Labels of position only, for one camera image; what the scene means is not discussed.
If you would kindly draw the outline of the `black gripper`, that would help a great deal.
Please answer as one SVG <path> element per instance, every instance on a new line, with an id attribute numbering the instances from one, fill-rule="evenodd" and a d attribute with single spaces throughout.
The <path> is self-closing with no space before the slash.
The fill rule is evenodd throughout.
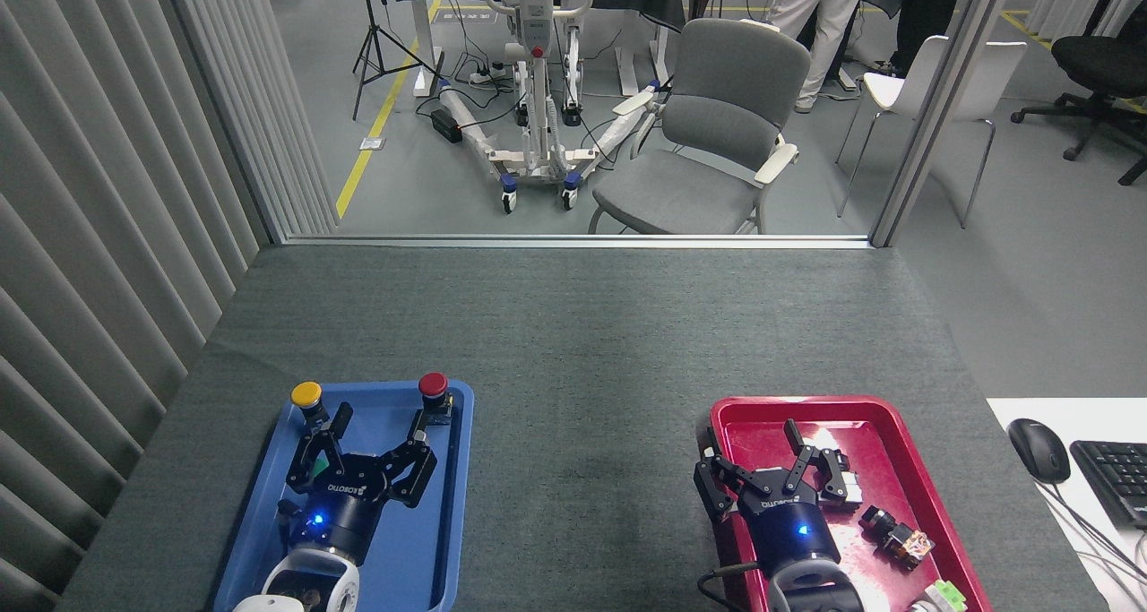
<path id="1" fill-rule="evenodd" d="M 341 437 L 352 417 L 351 405 L 342 402 L 331 419 L 302 436 L 286 482 L 305 497 L 296 546 L 336 552 L 360 566 L 385 503 L 396 499 L 418 507 L 437 460 L 427 440 L 426 411 L 415 411 L 406 440 L 384 456 L 341 456 Z M 315 477 L 320 453 L 328 466 Z"/>
<path id="2" fill-rule="evenodd" d="M 785 421 L 785 436 L 796 460 L 790 470 L 752 470 L 740 491 L 738 468 L 721 452 L 712 426 L 697 431 L 699 462 L 693 481 L 712 525 L 735 510 L 746 519 L 756 562 L 767 579 L 791 565 L 824 559 L 835 564 L 841 554 L 818 499 L 830 507 L 852 507 L 852 472 L 838 449 L 806 444 L 795 419 Z M 803 480 L 816 469 L 816 491 Z"/>

